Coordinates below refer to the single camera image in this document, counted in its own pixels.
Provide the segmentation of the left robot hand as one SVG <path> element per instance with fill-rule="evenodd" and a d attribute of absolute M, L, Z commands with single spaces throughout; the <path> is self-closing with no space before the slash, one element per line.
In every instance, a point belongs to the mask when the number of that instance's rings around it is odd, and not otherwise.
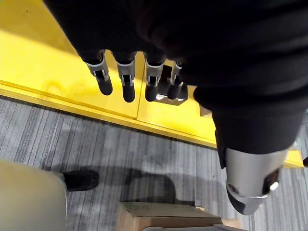
<path fill-rule="evenodd" d="M 47 0 L 102 81 L 103 51 L 120 64 L 182 65 L 179 79 L 211 111 L 233 207 L 253 214 L 279 185 L 308 107 L 305 0 Z"/>

